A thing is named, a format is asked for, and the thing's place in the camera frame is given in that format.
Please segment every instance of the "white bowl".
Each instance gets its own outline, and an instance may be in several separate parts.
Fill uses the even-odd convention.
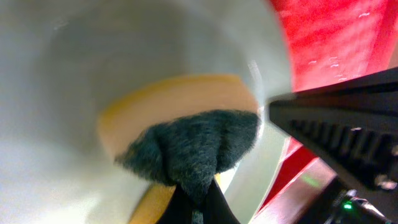
[[[149,183],[114,167],[95,134],[116,98],[173,75],[236,73],[263,110],[225,197],[261,205],[285,136],[266,101],[291,92],[279,25],[258,0],[0,2],[1,222],[126,223]]]

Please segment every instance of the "red fabric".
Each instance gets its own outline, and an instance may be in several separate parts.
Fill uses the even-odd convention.
[[[396,0],[272,0],[271,3],[287,34],[294,91],[344,82],[387,68],[398,35]],[[300,146],[292,139],[288,152]],[[285,160],[262,207],[312,156],[308,149],[300,147]]]

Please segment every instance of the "shiny red surface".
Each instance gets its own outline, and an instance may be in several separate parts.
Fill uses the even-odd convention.
[[[332,85],[387,68],[398,37],[398,1],[271,3],[290,49],[294,91]],[[311,158],[307,149],[294,139],[288,154],[292,156],[282,165],[262,207],[303,169],[303,161]]]

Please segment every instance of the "white surface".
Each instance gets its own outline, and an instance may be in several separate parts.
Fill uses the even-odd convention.
[[[0,1],[0,223],[126,223],[148,183],[105,158],[96,115],[139,86],[208,72],[240,74],[261,109],[290,92],[269,6]],[[265,197],[284,145],[272,125],[261,133],[225,192],[242,223]]]

